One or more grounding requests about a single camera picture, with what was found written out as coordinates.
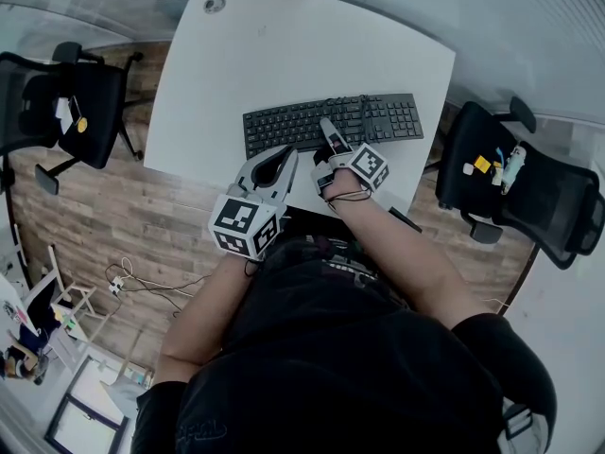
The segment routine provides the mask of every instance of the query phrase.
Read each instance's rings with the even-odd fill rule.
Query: white desk
[[[242,114],[314,99],[413,93],[424,139],[377,145],[390,176],[375,198],[406,213],[437,129],[455,54],[338,0],[189,0],[153,107],[145,166],[220,187],[246,160]],[[286,202],[331,215],[299,155]]]

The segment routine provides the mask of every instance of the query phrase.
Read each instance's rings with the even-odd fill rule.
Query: tag
[[[85,132],[88,128],[88,119],[81,117],[78,121],[78,132]]]
[[[490,166],[490,162],[488,162],[481,155],[479,155],[475,160],[475,168],[478,168],[482,173],[487,173],[487,171],[490,169]]]

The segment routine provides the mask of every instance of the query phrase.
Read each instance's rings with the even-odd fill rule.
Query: power strip
[[[109,286],[110,293],[117,297],[117,293],[124,287],[124,280],[120,276],[115,276]]]

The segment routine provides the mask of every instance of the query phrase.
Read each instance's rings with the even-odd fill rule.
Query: black keyboard
[[[353,145],[424,137],[413,95],[338,97],[244,114],[248,158],[280,145],[298,151],[322,148],[324,116]]]

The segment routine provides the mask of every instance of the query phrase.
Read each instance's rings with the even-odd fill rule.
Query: wooden floor
[[[136,44],[102,49],[106,62],[124,65],[128,54],[141,51],[143,61],[130,71],[128,98],[154,96],[169,44]],[[442,124],[448,128],[456,110],[444,109]],[[127,129],[136,148],[145,149],[151,106],[128,110]],[[431,150],[432,160],[439,147]],[[198,281],[212,271],[220,257],[207,230],[216,196],[221,192],[180,177],[144,168],[134,162],[121,140],[103,170],[74,166],[60,176],[60,193],[52,197],[36,184],[34,166],[52,167],[68,155],[46,148],[11,153],[16,183],[12,188],[15,221],[19,224],[36,281],[42,264],[48,264],[46,246],[54,244],[61,273],[99,292],[93,303],[99,311],[116,311],[96,342],[124,356],[141,328],[144,333],[133,361],[152,367],[162,336],[173,321],[176,308],[166,299],[144,290],[124,293],[122,304],[108,291],[106,269],[128,257],[134,274],[156,283],[177,287]],[[525,266],[532,243],[507,230],[498,244],[484,246],[468,237],[469,227],[456,212],[442,211],[435,199],[437,173],[421,180],[409,216],[445,249],[459,267],[473,292],[482,299],[505,301]],[[107,275],[121,273],[111,267]],[[127,288],[141,289],[128,279]],[[183,290],[195,293],[197,285]],[[165,293],[178,306],[187,298]],[[488,302],[494,309],[497,302]]]

